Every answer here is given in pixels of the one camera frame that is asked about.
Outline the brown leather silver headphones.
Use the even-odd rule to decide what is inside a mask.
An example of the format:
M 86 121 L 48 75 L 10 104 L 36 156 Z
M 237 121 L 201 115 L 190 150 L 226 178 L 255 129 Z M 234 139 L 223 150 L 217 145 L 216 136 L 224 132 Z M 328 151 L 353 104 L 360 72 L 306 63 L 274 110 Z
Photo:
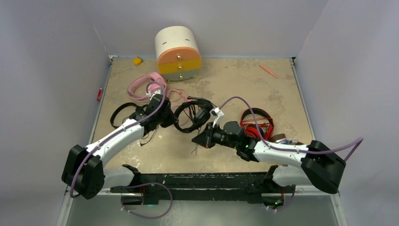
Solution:
M 285 134 L 277 134 L 268 139 L 269 142 L 280 144 L 280 141 L 288 140 Z

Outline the red black headphones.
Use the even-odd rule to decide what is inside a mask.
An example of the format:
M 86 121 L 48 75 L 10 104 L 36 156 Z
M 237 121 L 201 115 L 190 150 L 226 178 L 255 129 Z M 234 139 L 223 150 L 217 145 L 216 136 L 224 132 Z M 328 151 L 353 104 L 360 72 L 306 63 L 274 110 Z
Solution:
M 273 118 L 263 109 L 246 109 L 240 118 L 239 125 L 251 137 L 268 140 L 274 132 Z

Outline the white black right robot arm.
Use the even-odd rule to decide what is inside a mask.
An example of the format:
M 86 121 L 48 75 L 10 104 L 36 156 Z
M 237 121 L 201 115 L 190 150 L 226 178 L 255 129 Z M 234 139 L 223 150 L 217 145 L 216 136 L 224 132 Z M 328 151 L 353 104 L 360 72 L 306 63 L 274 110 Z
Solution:
M 346 167 L 345 160 L 320 141 L 308 145 L 264 142 L 246 135 L 236 121 L 225 123 L 223 128 L 210 122 L 192 142 L 204 148 L 233 148 L 245 161 L 279 164 L 264 179 L 265 188 L 271 192 L 282 186 L 313 185 L 322 192 L 336 194 Z

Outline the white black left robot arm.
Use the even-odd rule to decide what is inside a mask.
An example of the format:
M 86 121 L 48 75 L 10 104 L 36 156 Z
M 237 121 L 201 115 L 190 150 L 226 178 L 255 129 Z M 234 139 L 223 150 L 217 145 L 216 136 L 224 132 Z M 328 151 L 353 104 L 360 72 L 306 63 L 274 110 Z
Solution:
M 128 192 L 140 188 L 137 170 L 131 166 L 105 169 L 105 165 L 131 143 L 161 126 L 166 128 L 177 122 L 168 97 L 155 94 L 150 103 L 139 106 L 114 131 L 85 147 L 75 145 L 68 153 L 61 180 L 70 194 L 77 192 L 85 199 L 95 197 L 101 190 L 122 186 Z

